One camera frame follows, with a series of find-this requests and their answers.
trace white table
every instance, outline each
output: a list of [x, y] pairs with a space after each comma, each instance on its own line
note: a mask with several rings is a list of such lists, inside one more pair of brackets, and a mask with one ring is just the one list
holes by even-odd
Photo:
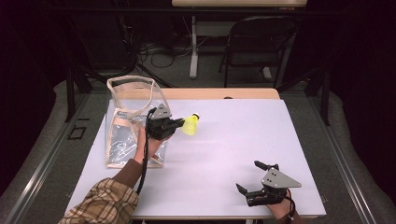
[[[174, 7], [305, 7], [306, 0], [172, 0]], [[197, 31], [199, 24], [195, 16], [191, 21], [191, 38], [192, 54], [190, 78], [197, 78], [198, 69], [198, 52], [197, 36], [198, 35], [227, 35], [233, 22], [203, 22], [201, 32]]]
[[[164, 89], [163, 92], [173, 119], [194, 112], [200, 113], [201, 118], [196, 135], [187, 136], [177, 130], [168, 140], [163, 168], [148, 169], [135, 218], [271, 217], [265, 206], [248, 207], [235, 186], [238, 183], [249, 191], [262, 188], [261, 180], [266, 172], [257, 168], [254, 161], [278, 163], [280, 171], [302, 183], [301, 188], [291, 189], [302, 217], [326, 215], [288, 109], [275, 90]], [[224, 96], [234, 99], [221, 100]], [[105, 121], [67, 210], [80, 203], [96, 182], [118, 171], [106, 168], [104, 124]]]

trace person's arm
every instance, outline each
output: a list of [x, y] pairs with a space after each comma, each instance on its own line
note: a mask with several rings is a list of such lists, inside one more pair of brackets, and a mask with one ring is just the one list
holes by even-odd
[[[151, 158], [163, 140], [148, 140], [148, 157]], [[92, 187], [84, 201], [67, 212], [59, 223], [127, 223], [134, 212], [138, 195], [133, 190], [142, 175], [146, 144], [146, 130], [139, 130], [136, 153], [113, 177]]]
[[278, 224], [305, 224], [305, 221], [298, 215], [297, 211], [295, 211], [292, 218], [289, 217], [290, 201], [287, 199], [284, 199], [281, 203], [267, 204], [267, 207], [273, 213]]

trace wire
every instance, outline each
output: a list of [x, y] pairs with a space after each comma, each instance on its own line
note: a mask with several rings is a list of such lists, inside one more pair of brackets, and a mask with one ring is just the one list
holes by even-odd
[[283, 196], [285, 199], [290, 201], [290, 211], [289, 211], [289, 218], [293, 220], [294, 214], [296, 212], [296, 204], [294, 203], [294, 200], [291, 198], [291, 192], [288, 189], [289, 197], [288, 196]]
[[142, 168], [142, 176], [140, 177], [140, 182], [139, 182], [139, 187], [137, 187], [137, 194], [140, 194], [140, 191], [143, 188], [143, 185], [145, 183], [145, 178], [146, 178], [146, 172], [148, 169], [148, 163], [149, 163], [149, 132], [148, 132], [148, 125], [149, 125], [149, 119], [151, 119], [151, 115], [154, 113], [156, 108], [150, 109], [148, 112], [148, 115], [146, 117], [146, 143], [145, 143], [145, 158], [143, 159], [143, 168]]
[[176, 87], [175, 85], [170, 84], [169, 82], [161, 79], [160, 77], [158, 77], [157, 75], [155, 75], [154, 73], [152, 73], [150, 70], [147, 69], [147, 67], [145, 67], [143, 64], [141, 63], [137, 63], [136, 64], [137, 67], [139, 67], [140, 69], [142, 69], [142, 71], [146, 72], [150, 77], [152, 77], [156, 82], [158, 82], [159, 84], [164, 85], [165, 87], [169, 87], [169, 88], [174, 88]]
[[[183, 48], [173, 48], [173, 49], [172, 49], [172, 51], [170, 52], [170, 55], [172, 56], [172, 60], [171, 60], [171, 62], [170, 62], [169, 64], [159, 66], [159, 65], [157, 65], [157, 64], [154, 62], [154, 56], [155, 56], [156, 54], [158, 54], [158, 53], [149, 54], [150, 51], [154, 51], [154, 50], [157, 50], [157, 49], [161, 50], [161, 49], [163, 49], [163, 48], [152, 48], [152, 49], [150, 49], [149, 47], [147, 47], [146, 45], [144, 45], [144, 49], [142, 49], [142, 50], [139, 52], [139, 54], [141, 54], [142, 56], [143, 56], [143, 55], [146, 56], [146, 59], [147, 59], [147, 57], [150, 55], [150, 56], [151, 56], [151, 59], [150, 59], [151, 64], [152, 64], [154, 67], [157, 67], [157, 68], [166, 68], [166, 67], [169, 67], [169, 66], [171, 66], [171, 65], [174, 63], [176, 57], [187, 56], [187, 55], [191, 52], [191, 50], [192, 50], [192, 36], [191, 36], [191, 32], [190, 32], [189, 26], [187, 25], [186, 20], [185, 20], [184, 17], [183, 17], [183, 21], [184, 21], [184, 25], [185, 25], [185, 27], [186, 27], [186, 30], [187, 30], [187, 32], [188, 32], [188, 34], [189, 34], [189, 42], [186, 43], [186, 45], [185, 45]], [[175, 49], [181, 49], [181, 51], [180, 51], [180, 52], [175, 52]]]

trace white paper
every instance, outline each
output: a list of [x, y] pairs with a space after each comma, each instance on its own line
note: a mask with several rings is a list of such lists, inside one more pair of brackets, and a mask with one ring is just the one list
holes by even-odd
[[[309, 170], [288, 109], [282, 100], [168, 100], [172, 119], [199, 113], [197, 133], [181, 130], [168, 140], [166, 163], [148, 169], [135, 217], [260, 218], [266, 206], [248, 207], [236, 188], [262, 188], [266, 171], [254, 161], [278, 164], [279, 170], [303, 186], [290, 189], [301, 216], [326, 212]], [[67, 207], [82, 202], [99, 180], [119, 169], [106, 168], [105, 122], [93, 143], [81, 178]]]

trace human hand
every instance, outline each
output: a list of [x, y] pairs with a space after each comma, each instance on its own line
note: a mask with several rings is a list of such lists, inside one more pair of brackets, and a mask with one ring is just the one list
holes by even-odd
[[[290, 191], [287, 190], [287, 197], [290, 197]], [[281, 219], [290, 212], [290, 201], [283, 199], [281, 203], [267, 204], [276, 219]]]
[[[157, 140], [154, 138], [148, 139], [148, 157], [151, 158], [155, 155], [160, 145], [170, 138], [164, 138], [162, 140]], [[139, 135], [137, 137], [137, 148], [134, 154], [134, 160], [140, 164], [143, 164], [143, 159], [145, 158], [145, 144], [146, 144], [146, 128], [142, 127], [139, 130]]]

